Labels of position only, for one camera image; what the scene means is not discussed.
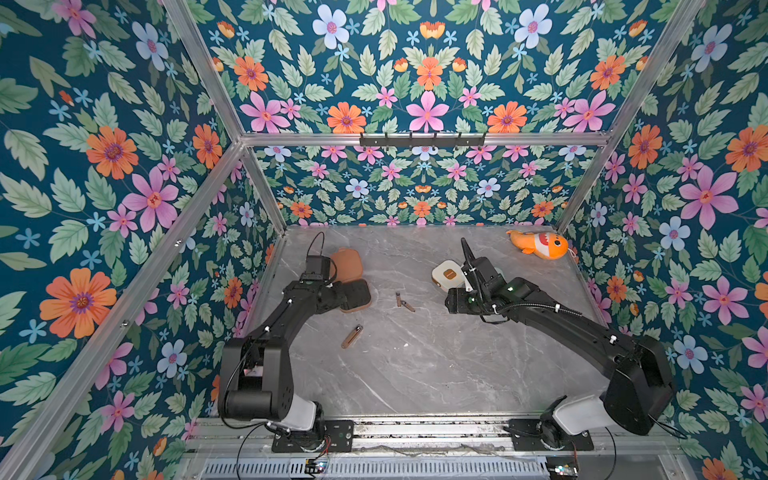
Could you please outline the brown nail clipper case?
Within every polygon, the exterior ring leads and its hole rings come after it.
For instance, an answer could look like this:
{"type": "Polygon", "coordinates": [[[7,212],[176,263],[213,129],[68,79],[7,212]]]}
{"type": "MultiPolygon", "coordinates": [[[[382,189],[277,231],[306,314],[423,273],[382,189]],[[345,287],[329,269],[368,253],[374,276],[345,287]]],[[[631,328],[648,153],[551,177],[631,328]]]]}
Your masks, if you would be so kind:
{"type": "Polygon", "coordinates": [[[330,256],[332,277],[340,282],[346,300],[339,309],[343,313],[353,313],[369,307],[372,295],[368,282],[363,278],[364,268],[357,250],[341,248],[330,256]]]}

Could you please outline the cream nail clipper case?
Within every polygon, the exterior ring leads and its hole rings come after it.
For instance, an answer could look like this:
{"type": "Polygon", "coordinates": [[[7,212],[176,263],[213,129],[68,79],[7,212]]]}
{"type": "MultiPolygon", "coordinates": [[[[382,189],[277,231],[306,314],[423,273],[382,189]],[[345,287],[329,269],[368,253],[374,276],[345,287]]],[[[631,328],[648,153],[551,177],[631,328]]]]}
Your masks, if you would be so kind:
{"type": "Polygon", "coordinates": [[[463,289],[467,292],[472,290],[462,266],[454,260],[445,260],[435,266],[431,272],[431,279],[444,292],[454,288],[463,289]]]}

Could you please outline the small brown nail tool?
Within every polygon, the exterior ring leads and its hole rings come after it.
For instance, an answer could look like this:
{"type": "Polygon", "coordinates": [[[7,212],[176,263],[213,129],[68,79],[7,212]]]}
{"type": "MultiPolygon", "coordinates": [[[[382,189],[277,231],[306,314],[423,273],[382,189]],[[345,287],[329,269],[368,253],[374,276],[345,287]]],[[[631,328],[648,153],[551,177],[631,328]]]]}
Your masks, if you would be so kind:
{"type": "Polygon", "coordinates": [[[413,312],[413,313],[415,313],[415,312],[416,312],[415,308],[414,308],[413,306],[411,306],[409,303],[407,303],[406,301],[401,301],[400,303],[401,303],[401,306],[402,306],[403,308],[406,308],[406,309],[407,309],[407,310],[409,310],[410,312],[413,312]]]}

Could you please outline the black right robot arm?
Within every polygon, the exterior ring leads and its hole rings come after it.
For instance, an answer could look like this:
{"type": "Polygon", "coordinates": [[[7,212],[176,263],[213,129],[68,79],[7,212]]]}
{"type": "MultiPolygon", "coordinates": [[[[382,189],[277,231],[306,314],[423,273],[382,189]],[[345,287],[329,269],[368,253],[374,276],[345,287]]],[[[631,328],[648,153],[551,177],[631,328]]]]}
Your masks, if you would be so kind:
{"type": "Polygon", "coordinates": [[[602,392],[553,401],[539,417],[534,435],[549,449],[561,449],[585,431],[617,426],[646,436],[676,394],[664,348],[653,337],[615,332],[556,301],[522,277],[507,282],[489,267],[465,270],[470,286],[448,290],[451,314],[499,316],[542,332],[587,361],[604,378],[602,392]]]}

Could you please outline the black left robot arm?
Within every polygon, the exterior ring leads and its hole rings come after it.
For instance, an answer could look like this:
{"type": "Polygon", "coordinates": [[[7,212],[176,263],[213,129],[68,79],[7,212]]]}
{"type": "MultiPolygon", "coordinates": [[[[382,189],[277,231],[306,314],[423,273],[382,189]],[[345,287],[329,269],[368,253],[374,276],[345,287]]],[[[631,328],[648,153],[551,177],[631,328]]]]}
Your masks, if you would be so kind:
{"type": "Polygon", "coordinates": [[[294,387],[290,347],[313,316],[368,307],[372,296],[358,251],[309,255],[305,271],[284,289],[282,300],[257,328],[225,344],[220,369],[221,419],[265,421],[290,431],[319,429],[322,409],[294,387]]]}

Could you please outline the orange clownfish plush toy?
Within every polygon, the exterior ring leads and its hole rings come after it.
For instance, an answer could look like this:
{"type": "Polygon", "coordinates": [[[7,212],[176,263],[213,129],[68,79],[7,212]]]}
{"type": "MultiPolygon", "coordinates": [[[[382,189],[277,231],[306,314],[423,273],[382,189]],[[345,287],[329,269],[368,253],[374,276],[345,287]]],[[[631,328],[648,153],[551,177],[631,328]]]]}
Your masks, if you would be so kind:
{"type": "Polygon", "coordinates": [[[535,255],[544,260],[558,260],[569,253],[567,240],[551,232],[506,232],[511,243],[526,255],[535,255]]]}

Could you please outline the black hook rail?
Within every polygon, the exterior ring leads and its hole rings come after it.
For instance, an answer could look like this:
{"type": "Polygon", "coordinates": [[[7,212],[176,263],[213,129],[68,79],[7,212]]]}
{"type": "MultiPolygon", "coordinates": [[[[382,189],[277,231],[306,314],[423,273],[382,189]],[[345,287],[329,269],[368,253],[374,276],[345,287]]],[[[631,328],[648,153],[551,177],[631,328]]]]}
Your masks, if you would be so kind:
{"type": "Polygon", "coordinates": [[[451,149],[456,147],[476,147],[485,144],[484,134],[464,133],[397,133],[397,134],[361,134],[360,146],[370,147],[437,147],[451,149]]]}

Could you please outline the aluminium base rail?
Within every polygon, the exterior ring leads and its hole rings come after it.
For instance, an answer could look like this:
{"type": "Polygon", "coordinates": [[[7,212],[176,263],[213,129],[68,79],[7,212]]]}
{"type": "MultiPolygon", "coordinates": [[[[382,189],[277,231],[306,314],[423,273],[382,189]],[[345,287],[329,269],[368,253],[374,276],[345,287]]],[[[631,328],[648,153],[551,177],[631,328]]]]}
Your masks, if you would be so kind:
{"type": "Polygon", "coordinates": [[[560,449],[541,439],[539,418],[515,412],[481,414],[327,416],[327,435],[344,453],[477,452],[482,454],[567,454],[575,450],[594,455],[676,455],[680,441],[655,427],[646,436],[617,427],[592,429],[560,449]]]}

